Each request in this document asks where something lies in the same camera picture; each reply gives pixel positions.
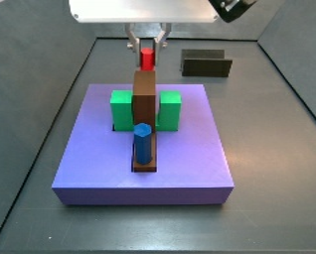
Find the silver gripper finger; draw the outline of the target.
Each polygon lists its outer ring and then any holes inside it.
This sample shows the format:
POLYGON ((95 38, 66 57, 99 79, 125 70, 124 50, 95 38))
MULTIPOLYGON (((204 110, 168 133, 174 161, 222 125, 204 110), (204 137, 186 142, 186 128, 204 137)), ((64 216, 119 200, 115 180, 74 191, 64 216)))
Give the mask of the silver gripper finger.
POLYGON ((159 62, 159 53, 160 50, 165 47, 167 45, 167 37, 171 33, 171 24, 170 23, 160 23, 160 32, 157 36, 153 38, 153 54, 155 54, 155 62, 159 62))
POLYGON ((140 39, 135 36, 133 28, 133 23, 124 24, 124 33, 128 38, 127 48, 135 53, 135 65, 140 66, 140 39))

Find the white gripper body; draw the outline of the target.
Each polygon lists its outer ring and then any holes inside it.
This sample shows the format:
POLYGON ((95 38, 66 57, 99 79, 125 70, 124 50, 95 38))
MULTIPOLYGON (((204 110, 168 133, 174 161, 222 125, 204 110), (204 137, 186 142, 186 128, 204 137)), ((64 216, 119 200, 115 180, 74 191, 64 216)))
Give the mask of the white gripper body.
POLYGON ((211 23, 208 0, 69 0, 80 23, 211 23))

